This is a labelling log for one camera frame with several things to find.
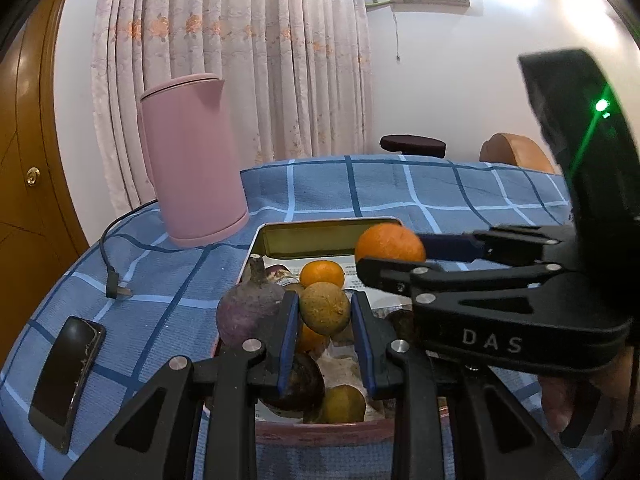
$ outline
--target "kettle lid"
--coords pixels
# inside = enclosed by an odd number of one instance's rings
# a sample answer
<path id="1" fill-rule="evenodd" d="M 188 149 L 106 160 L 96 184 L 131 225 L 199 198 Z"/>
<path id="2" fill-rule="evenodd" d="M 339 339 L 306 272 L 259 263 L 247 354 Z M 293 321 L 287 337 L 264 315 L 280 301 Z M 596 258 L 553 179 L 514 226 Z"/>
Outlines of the kettle lid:
<path id="1" fill-rule="evenodd" d="M 155 94 L 156 92 L 167 90 L 175 86 L 191 84 L 198 81 L 213 80 L 213 79 L 220 80 L 220 78 L 217 75 L 212 73 L 189 74 L 189 75 L 183 75 L 183 76 L 177 77 L 175 79 L 169 79 L 169 81 L 165 81 L 164 83 L 160 83 L 159 85 L 156 85 L 152 88 L 149 88 L 148 90 L 145 90 L 143 94 L 140 96 L 140 100 L 142 101 L 142 99 L 149 97 L 151 94 Z"/>

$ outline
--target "black stool seat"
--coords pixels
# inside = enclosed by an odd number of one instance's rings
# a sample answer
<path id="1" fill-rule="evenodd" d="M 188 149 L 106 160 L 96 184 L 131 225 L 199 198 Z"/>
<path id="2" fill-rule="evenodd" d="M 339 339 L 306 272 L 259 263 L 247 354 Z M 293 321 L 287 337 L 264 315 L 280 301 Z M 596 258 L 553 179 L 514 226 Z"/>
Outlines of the black stool seat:
<path id="1" fill-rule="evenodd" d="M 417 135 L 387 135 L 380 139 L 380 148 L 403 155 L 426 155 L 444 158 L 447 144 L 431 137 Z"/>

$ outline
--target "phone screen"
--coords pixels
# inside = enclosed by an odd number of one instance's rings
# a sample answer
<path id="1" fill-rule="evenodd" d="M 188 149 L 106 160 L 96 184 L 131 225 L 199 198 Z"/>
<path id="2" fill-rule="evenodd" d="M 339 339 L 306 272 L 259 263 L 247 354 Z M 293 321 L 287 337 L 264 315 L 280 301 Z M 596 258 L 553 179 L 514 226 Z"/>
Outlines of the phone screen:
<path id="1" fill-rule="evenodd" d="M 69 317 L 44 363 L 31 401 L 29 422 L 58 451 L 67 453 L 78 402 L 105 329 Z"/>

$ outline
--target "blue plaid tablecloth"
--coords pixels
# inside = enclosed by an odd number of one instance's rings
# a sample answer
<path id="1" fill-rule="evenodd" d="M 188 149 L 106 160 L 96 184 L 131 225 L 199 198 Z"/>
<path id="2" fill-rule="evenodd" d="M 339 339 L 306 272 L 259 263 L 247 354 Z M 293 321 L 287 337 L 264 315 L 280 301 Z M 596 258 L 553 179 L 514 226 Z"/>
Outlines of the blue plaid tablecloth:
<path id="1" fill-rule="evenodd" d="M 197 361 L 217 336 L 218 300 L 234 284 L 256 229 L 266 222 L 395 216 L 418 232 L 459 233 L 492 224 L 561 224 L 568 193 L 560 176 L 485 163 L 457 164 L 429 157 L 340 156 L 276 162 L 242 172 L 250 220 L 221 243 L 181 249 L 168 239 L 158 204 L 122 221 L 106 249 L 134 292 L 104 296 L 106 270 L 97 246 L 59 280 L 22 330 L 0 373 L 0 413 L 25 455 L 46 480 L 58 480 L 171 356 Z M 490 264 L 447 264 L 479 269 Z M 70 451 L 56 452 L 30 426 L 31 397 L 50 346 L 68 316 L 93 319 L 106 339 L 79 404 Z M 546 428 L 540 386 L 529 374 L 497 371 Z M 203 416 L 196 471 L 202 478 Z M 447 469 L 452 462 L 447 450 Z M 597 480 L 610 455 L 608 436 L 563 452 L 580 476 Z M 290 448 L 258 446 L 261 479 L 388 479 L 392 445 Z"/>

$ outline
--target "curtain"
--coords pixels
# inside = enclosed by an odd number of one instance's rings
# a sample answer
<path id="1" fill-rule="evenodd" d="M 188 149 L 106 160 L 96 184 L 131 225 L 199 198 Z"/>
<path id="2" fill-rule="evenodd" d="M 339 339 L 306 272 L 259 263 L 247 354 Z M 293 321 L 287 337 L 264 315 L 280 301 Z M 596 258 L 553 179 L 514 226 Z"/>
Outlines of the curtain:
<path id="1" fill-rule="evenodd" d="M 98 0 L 92 91 L 116 211 L 155 193 L 136 99 L 181 75 L 213 72 L 244 168 L 370 150 L 364 0 Z"/>

